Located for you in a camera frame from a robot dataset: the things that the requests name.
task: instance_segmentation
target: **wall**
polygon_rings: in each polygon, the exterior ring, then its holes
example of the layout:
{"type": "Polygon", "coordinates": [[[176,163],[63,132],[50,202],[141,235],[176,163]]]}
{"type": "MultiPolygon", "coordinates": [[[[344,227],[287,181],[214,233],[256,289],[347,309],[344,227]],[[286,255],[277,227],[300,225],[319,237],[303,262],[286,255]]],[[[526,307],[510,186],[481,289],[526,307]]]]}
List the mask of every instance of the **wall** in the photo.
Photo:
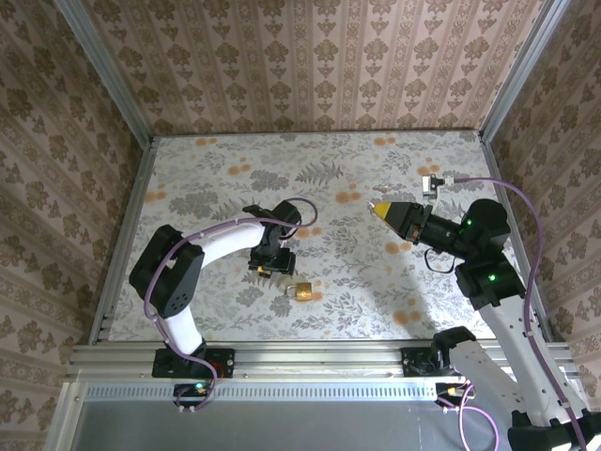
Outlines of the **wall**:
{"type": "Polygon", "coordinates": [[[154,134],[477,128],[529,0],[86,0],[154,134]]]}
{"type": "MultiPolygon", "coordinates": [[[[555,331],[601,408],[601,2],[570,3],[493,140],[501,173],[541,212],[545,256],[538,276],[555,331]]],[[[535,229],[516,202],[530,255],[535,229]]]]}
{"type": "Polygon", "coordinates": [[[140,149],[52,2],[0,2],[0,448],[40,449],[140,149]]]}

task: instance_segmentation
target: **black cable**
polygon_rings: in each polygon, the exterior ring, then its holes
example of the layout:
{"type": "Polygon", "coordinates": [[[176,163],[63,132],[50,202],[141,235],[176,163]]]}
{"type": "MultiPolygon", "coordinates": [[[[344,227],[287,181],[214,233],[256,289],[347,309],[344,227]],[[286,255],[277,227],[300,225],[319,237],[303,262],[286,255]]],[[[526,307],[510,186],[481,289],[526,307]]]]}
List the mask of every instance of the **black cable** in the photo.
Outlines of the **black cable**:
{"type": "Polygon", "coordinates": [[[430,262],[428,261],[428,252],[430,252],[430,251],[434,251],[434,248],[430,247],[428,250],[426,250],[424,252],[425,266],[427,266],[428,270],[430,270],[431,272],[437,272],[439,274],[450,274],[451,272],[453,272],[453,270],[455,269],[455,257],[453,257],[453,263],[451,264],[451,269],[449,269],[448,271],[433,270],[432,267],[430,266],[430,262]]]}
{"type": "Polygon", "coordinates": [[[411,365],[411,364],[407,365],[407,367],[411,371],[419,374],[420,376],[430,376],[432,373],[434,373],[436,371],[436,367],[431,362],[427,362],[427,363],[430,364],[430,366],[432,366],[432,369],[430,371],[424,371],[423,369],[420,369],[417,366],[411,365]]]}
{"type": "Polygon", "coordinates": [[[297,228],[295,228],[294,230],[292,230],[292,232],[290,232],[288,235],[286,235],[285,237],[280,237],[280,241],[286,241],[286,240],[290,240],[292,237],[294,237],[297,232],[299,230],[297,228]]]}

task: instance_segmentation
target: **table surface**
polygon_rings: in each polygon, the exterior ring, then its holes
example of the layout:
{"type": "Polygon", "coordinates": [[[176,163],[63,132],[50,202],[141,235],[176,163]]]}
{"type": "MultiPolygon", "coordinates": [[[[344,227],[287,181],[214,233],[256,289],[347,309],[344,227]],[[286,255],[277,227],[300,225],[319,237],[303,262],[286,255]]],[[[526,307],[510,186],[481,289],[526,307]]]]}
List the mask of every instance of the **table surface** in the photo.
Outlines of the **table surface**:
{"type": "MultiPolygon", "coordinates": [[[[422,202],[421,175],[487,176],[476,132],[354,132],[160,138],[126,274],[155,230],[184,235],[232,219],[253,203],[271,209],[304,196],[319,220],[287,246],[297,254],[294,281],[314,299],[288,299],[289,277],[257,277],[248,252],[201,272],[192,311],[207,340],[429,338],[457,325],[493,337],[452,274],[429,271],[425,247],[401,241],[367,201],[422,202]]],[[[459,221],[470,203],[496,198],[482,182],[444,188],[437,214],[459,221]]],[[[303,220],[311,211],[299,204],[303,220]]],[[[516,266],[510,242],[506,254],[516,266]]],[[[432,256],[437,269],[452,260],[432,256]]],[[[111,340],[157,340],[142,300],[120,290],[111,340]]]]}

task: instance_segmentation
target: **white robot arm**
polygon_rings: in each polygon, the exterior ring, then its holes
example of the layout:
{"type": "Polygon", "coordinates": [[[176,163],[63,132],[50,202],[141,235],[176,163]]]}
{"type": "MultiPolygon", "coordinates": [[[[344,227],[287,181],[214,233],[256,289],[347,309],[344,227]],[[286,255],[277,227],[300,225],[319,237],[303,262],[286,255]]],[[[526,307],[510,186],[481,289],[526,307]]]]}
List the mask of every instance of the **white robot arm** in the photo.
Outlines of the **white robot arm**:
{"type": "MultiPolygon", "coordinates": [[[[249,269],[260,276],[293,273],[296,257],[281,243],[291,228],[301,223],[301,214],[288,200],[273,210],[246,207],[246,218],[216,225],[210,233],[199,232],[195,244],[184,240],[170,225],[155,232],[131,271],[130,284],[145,299],[146,315],[159,322],[165,339],[181,354],[204,355],[205,340],[194,323],[190,302],[200,271],[207,265],[239,250],[252,249],[249,269]],[[166,265],[167,259],[174,260],[173,264],[166,265]],[[150,304],[156,315],[148,314],[150,304]]],[[[309,204],[316,212],[315,205],[309,204]]]]}
{"type": "MultiPolygon", "coordinates": [[[[258,246],[264,232],[265,227],[261,224],[242,224],[202,238],[198,242],[205,253],[201,270],[219,258],[258,246]]],[[[203,336],[194,324],[189,305],[174,316],[160,317],[159,321],[162,322],[169,338],[184,354],[192,354],[204,342],[203,336]]]]}
{"type": "Polygon", "coordinates": [[[530,311],[525,310],[525,288],[502,252],[510,233],[503,206],[491,199],[476,200],[460,224],[417,203],[381,203],[373,209],[402,239],[464,260],[455,268],[457,284],[497,337],[517,383],[486,356],[465,327],[435,334],[432,350],[424,354],[424,367],[418,369],[425,373],[434,365],[439,374],[456,370],[502,406],[514,451],[581,449],[574,447],[578,429],[580,442],[596,450],[601,444],[601,413],[588,412],[550,356],[539,327],[526,324],[530,318],[525,312],[530,311]]]}

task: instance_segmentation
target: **padlock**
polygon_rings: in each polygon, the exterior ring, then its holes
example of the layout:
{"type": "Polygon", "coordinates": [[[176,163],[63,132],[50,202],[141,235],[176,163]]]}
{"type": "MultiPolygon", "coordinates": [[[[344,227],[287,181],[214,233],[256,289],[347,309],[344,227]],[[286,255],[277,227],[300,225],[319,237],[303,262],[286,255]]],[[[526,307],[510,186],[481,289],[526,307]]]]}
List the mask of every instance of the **padlock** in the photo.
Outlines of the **padlock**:
{"type": "Polygon", "coordinates": [[[285,288],[285,295],[294,298],[299,302],[311,301],[313,299],[311,283],[299,282],[297,285],[289,285],[285,288]]]}

